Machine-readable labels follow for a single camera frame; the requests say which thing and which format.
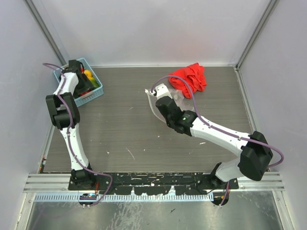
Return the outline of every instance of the white wall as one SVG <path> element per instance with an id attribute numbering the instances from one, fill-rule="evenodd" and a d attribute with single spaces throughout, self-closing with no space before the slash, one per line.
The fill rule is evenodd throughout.
<path id="1" fill-rule="evenodd" d="M 237 63 L 269 0 L 34 0 L 69 58 L 91 65 Z"/>
<path id="2" fill-rule="evenodd" d="M 277 169 L 302 230 L 307 226 L 306 41 L 306 1 L 281 0 L 241 70 L 260 130 L 285 154 Z"/>
<path id="3" fill-rule="evenodd" d="M 0 229 L 10 230 L 51 124 L 45 96 L 56 80 L 41 63 L 58 61 L 23 1 L 1 1 L 0 22 Z"/>

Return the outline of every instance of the wood grain surface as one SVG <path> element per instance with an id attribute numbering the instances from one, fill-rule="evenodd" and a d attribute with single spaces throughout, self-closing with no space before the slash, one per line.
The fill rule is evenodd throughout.
<path id="1" fill-rule="evenodd" d="M 206 140 L 178 134 L 153 115 L 144 89 L 176 69 L 94 69 L 105 94 L 79 108 L 80 136 L 94 170 L 210 172 L 217 163 L 235 157 Z M 205 68 L 205 76 L 208 84 L 205 91 L 195 93 L 200 113 L 220 125 L 250 133 L 234 69 Z M 65 142 L 55 130 L 44 171 L 70 170 Z"/>

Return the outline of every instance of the scratch on table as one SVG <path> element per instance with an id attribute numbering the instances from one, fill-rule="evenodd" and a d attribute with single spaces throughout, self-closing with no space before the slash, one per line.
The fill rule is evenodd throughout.
<path id="1" fill-rule="evenodd" d="M 133 160 L 135 161 L 135 158 L 134 158 L 133 154 L 130 152 L 130 150 L 127 149 L 127 148 L 126 148 L 126 150 L 128 150 L 128 152 L 129 152 L 129 153 L 131 154 L 131 156 L 133 157 Z"/>

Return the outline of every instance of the red cloth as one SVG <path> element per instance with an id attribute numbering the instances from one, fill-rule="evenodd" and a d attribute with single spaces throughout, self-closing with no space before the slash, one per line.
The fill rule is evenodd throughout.
<path id="1" fill-rule="evenodd" d="M 205 71 L 204 66 L 200 66 L 198 63 L 195 63 L 188 67 L 178 69 L 175 72 L 170 73 L 169 75 L 176 75 L 186 80 L 190 88 L 193 90 L 193 93 L 195 93 L 197 90 L 199 91 L 205 90 L 205 86 L 207 85 L 207 83 L 205 75 L 203 74 L 204 71 Z M 181 90 L 186 98 L 189 99 L 191 98 L 189 89 L 185 85 L 185 83 L 182 82 L 182 80 L 169 77 L 168 81 L 175 89 Z"/>

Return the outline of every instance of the blue plastic basket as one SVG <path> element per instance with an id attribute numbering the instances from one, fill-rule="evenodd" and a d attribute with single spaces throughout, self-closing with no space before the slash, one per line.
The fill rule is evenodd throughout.
<path id="1" fill-rule="evenodd" d="M 104 94 L 104 90 L 102 88 L 102 83 L 100 82 L 99 78 L 97 77 L 97 75 L 95 74 L 95 72 L 92 70 L 92 68 L 90 67 L 90 65 L 87 63 L 87 61 L 84 58 L 80 58 L 77 59 L 78 61 L 82 62 L 82 64 L 84 65 L 84 69 L 87 69 L 89 71 L 92 72 L 92 76 L 96 79 L 99 87 L 97 89 L 94 89 L 93 91 L 88 92 L 85 95 L 82 95 L 81 97 L 78 97 L 75 99 L 76 105 L 77 107 L 95 99 L 96 97 L 101 96 L 102 94 Z M 53 74 L 55 76 L 55 78 L 57 79 L 58 83 L 60 83 L 59 80 L 59 73 L 56 71 L 53 71 Z"/>

